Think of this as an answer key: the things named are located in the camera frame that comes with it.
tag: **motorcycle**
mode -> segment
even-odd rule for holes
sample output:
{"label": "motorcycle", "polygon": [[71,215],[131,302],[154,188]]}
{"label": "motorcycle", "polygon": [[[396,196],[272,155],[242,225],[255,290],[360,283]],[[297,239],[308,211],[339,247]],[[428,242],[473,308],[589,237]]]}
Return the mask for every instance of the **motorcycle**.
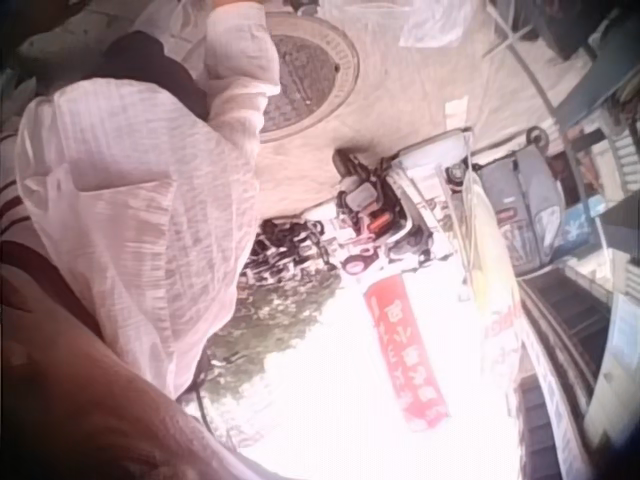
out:
{"label": "motorcycle", "polygon": [[431,261],[433,232],[416,202],[391,174],[391,159],[373,168],[345,150],[336,150],[333,164],[341,177],[336,196],[339,228],[352,232],[340,247],[348,252],[342,270],[364,273],[379,260],[401,262],[417,257],[418,267]]}

